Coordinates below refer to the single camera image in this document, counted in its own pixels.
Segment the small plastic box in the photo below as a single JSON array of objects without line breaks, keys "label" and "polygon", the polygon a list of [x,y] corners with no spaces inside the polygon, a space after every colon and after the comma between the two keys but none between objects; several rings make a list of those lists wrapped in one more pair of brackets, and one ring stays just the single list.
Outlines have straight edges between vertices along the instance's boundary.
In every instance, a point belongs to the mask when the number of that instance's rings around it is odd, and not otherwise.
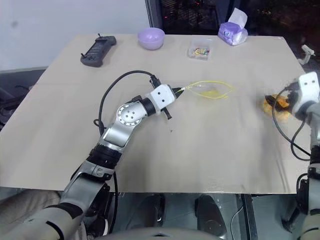
[{"label": "small plastic box", "polygon": [[194,39],[191,41],[187,55],[192,59],[208,60],[212,50],[212,39]]}]

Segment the lavender bowl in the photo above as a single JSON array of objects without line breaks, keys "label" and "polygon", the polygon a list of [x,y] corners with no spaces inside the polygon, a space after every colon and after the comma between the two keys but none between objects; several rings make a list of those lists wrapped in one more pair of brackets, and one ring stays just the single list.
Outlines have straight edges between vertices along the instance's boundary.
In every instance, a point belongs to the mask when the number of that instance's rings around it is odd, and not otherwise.
[{"label": "lavender bowl", "polygon": [[164,44],[165,32],[160,28],[148,27],[138,33],[139,44],[148,50],[156,50]]}]

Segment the tissue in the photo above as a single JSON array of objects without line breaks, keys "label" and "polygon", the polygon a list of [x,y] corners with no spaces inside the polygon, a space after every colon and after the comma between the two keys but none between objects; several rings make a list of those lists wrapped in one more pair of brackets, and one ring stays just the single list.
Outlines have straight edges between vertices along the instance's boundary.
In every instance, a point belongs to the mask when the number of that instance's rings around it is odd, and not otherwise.
[{"label": "tissue", "polygon": [[229,20],[222,23],[219,28],[218,36],[231,46],[242,44],[248,36],[245,29],[248,16],[238,8],[234,8]]}]

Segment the remote controller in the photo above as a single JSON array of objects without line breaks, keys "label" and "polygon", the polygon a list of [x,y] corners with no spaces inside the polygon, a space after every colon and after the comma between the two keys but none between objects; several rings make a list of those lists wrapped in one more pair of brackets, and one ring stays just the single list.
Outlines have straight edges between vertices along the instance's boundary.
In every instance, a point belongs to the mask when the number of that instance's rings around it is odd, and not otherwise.
[{"label": "remote controller", "polygon": [[80,61],[86,66],[96,68],[102,66],[102,60],[109,52],[110,48],[117,43],[114,36],[101,36],[99,33],[98,35],[99,37],[95,39],[94,44],[86,54],[81,53]]}]

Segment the cardboard surface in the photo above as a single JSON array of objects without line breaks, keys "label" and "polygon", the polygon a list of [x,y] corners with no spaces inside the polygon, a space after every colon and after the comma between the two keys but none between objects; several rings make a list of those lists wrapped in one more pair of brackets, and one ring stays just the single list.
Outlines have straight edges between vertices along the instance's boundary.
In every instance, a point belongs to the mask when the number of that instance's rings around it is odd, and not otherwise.
[{"label": "cardboard surface", "polygon": [[[145,70],[172,87],[213,80],[236,90],[218,100],[185,92],[168,107],[171,120],[145,119],[116,168],[120,192],[296,192],[308,163],[294,158],[259,107],[265,94],[304,73],[282,37],[249,36],[229,46],[217,36],[166,35],[162,48],[149,51],[135,35],[116,34],[103,66],[93,68],[80,53],[95,37],[76,37],[0,132],[0,186],[63,190],[99,139],[93,120],[104,91],[123,73]],[[213,40],[208,61],[187,57],[193,38]],[[121,80],[106,99],[105,125],[121,104],[151,90],[146,75]],[[281,126],[292,137],[299,124],[291,117]],[[305,126],[296,140],[307,150],[309,135]]]}]

